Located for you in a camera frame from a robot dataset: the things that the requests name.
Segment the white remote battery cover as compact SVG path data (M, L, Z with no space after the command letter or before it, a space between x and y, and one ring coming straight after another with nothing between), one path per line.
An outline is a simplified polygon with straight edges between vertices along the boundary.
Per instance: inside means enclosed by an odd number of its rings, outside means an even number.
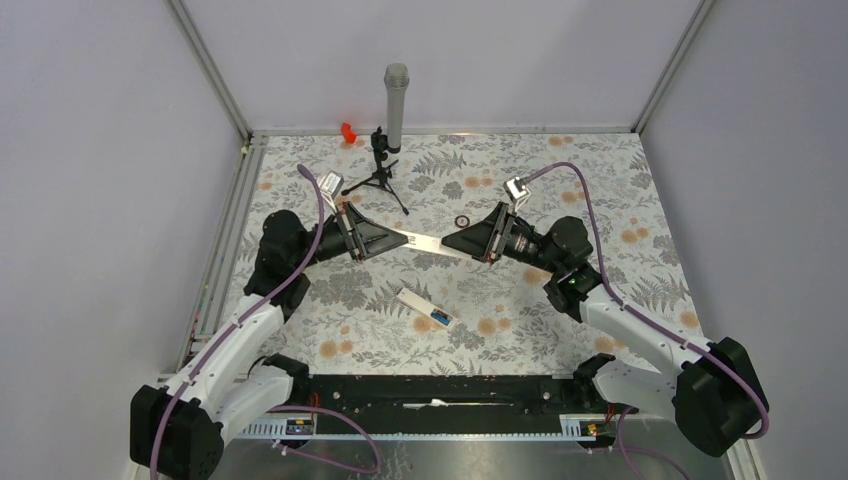
M405 247L409 249L418 250L434 255L440 255L444 257L451 257L464 260L471 259L471 256L466 253L444 246L442 244L441 238L415 232L403 232L403 235L407 238L407 243L405 244Z

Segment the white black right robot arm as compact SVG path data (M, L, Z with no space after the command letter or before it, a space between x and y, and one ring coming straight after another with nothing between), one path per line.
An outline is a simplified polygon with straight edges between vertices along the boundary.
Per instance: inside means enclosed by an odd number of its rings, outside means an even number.
M483 263L507 257L550 273L544 291L557 312L622 341L650 364L637 368L611 354L583 362L574 374L584 377L573 386L583 410L611 402L657 415L712 457L765 428L768 401L744 346L730 337L687 334L627 302L604 267L589 263L593 246L581 219L562 217L540 234L499 203L440 243Z

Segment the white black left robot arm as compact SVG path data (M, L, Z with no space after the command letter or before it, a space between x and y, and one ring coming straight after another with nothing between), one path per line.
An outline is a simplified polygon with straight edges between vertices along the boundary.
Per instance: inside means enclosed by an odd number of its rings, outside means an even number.
M243 364L278 332L303 301L307 267L349 254L365 260L407 244L407 235L380 226L352 205L319 210L306 229L290 210L262 225L254 271L230 321L161 387L144 385L130 403L131 460L154 477L207 479L225 447L254 420L280 406L312 407L306 364L273 354L243 381Z

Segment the brown poker chip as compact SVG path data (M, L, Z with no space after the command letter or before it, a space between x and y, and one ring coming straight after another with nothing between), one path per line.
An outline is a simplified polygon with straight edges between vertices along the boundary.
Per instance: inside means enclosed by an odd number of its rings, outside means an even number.
M458 215L454 220L454 224L458 228L466 228L470 225L470 219L465 215Z

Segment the black microphone stand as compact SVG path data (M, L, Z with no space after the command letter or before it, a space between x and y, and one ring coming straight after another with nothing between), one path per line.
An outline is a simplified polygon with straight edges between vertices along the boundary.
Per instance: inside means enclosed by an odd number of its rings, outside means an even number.
M398 163L395 160L388 163L390 153L398 153L398 149L392 149L388 144L388 136L382 132L382 128L378 126L370 135L370 145L372 148L373 159L375 163L374 171L365 179L347 189L343 189L341 194L347 196L360 187L371 187L390 194L400 206L404 215L409 215L410 212L401 201L400 197L390 184L393 178L392 168Z

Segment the orange plastic clip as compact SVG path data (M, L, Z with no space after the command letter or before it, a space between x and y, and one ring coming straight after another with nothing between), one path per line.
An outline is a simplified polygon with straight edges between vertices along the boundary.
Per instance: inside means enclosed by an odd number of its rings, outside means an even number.
M356 143L358 135L350 123L344 122L340 127L340 133L346 144L353 145Z

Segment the grey microphone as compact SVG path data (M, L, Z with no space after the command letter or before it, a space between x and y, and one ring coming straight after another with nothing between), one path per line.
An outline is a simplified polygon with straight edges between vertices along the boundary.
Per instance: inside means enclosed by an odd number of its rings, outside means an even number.
M401 62L387 66L384 85L387 91L387 125L385 134L390 153L401 149L406 91L410 83L408 67Z

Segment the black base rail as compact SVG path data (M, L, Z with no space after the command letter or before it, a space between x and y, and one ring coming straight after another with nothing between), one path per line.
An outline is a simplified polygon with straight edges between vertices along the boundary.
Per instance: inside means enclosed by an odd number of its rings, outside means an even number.
M610 423L624 407L588 381L545 375L312 375L285 405L320 407L319 433L349 433L336 411L367 433L543 433L558 415Z

